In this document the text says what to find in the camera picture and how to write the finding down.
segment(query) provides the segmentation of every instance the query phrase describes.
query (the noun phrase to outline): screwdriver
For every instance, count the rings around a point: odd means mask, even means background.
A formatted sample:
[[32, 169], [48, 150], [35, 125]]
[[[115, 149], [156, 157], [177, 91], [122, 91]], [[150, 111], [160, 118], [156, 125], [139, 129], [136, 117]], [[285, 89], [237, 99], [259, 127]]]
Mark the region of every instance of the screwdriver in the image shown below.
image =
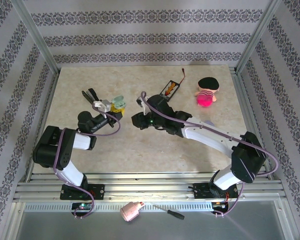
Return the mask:
[[163, 211], [166, 211], [168, 214], [170, 214], [170, 215], [172, 215], [172, 216], [174, 216], [174, 217], [176, 217], [178, 219], [181, 219], [181, 220], [185, 219], [185, 216], [183, 216], [182, 214], [180, 214], [178, 212], [171, 211], [171, 210], [166, 210], [166, 209], [164, 209], [162, 207], [159, 207], [157, 205], [153, 205], [153, 206], [155, 206], [157, 209], [161, 209]]

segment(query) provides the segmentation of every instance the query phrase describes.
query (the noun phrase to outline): striped shirt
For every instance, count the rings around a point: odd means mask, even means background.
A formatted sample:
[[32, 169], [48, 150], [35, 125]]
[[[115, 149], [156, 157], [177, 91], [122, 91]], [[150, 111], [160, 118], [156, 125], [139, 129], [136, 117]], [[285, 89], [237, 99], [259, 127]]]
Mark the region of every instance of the striped shirt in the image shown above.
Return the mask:
[[211, 97], [214, 97], [214, 94], [211, 91], [201, 90], [198, 93], [198, 96], [211, 96]]

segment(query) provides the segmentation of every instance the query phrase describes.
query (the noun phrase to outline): pink bottle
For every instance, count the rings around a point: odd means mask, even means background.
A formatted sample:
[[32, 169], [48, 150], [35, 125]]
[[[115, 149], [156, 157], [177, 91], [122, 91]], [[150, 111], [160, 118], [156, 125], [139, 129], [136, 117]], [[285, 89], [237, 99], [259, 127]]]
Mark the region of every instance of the pink bottle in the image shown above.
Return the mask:
[[129, 202], [123, 208], [120, 209], [121, 216], [127, 222], [130, 222], [136, 216], [139, 215], [139, 209], [143, 208], [145, 204], [143, 202]]

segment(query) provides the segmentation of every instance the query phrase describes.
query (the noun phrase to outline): doll head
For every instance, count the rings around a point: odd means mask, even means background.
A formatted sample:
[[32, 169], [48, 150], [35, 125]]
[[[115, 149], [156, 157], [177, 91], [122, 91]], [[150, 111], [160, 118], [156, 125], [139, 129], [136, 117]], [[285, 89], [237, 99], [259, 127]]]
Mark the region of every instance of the doll head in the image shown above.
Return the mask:
[[214, 77], [204, 77], [198, 81], [199, 91], [209, 90], [210, 92], [215, 93], [219, 90], [219, 83]]

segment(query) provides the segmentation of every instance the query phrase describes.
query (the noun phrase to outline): black screwdriver handle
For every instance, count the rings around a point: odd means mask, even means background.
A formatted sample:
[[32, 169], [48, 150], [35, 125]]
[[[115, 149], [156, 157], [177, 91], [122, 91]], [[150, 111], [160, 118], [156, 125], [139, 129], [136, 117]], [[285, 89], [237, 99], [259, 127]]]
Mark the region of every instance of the black screwdriver handle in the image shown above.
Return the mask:
[[181, 219], [181, 220], [185, 219], [185, 216], [183, 216], [182, 214], [180, 214], [178, 212], [168, 210], [167, 213], [174, 216], [174, 217], [176, 217], [176, 218], [178, 218], [178, 219]]

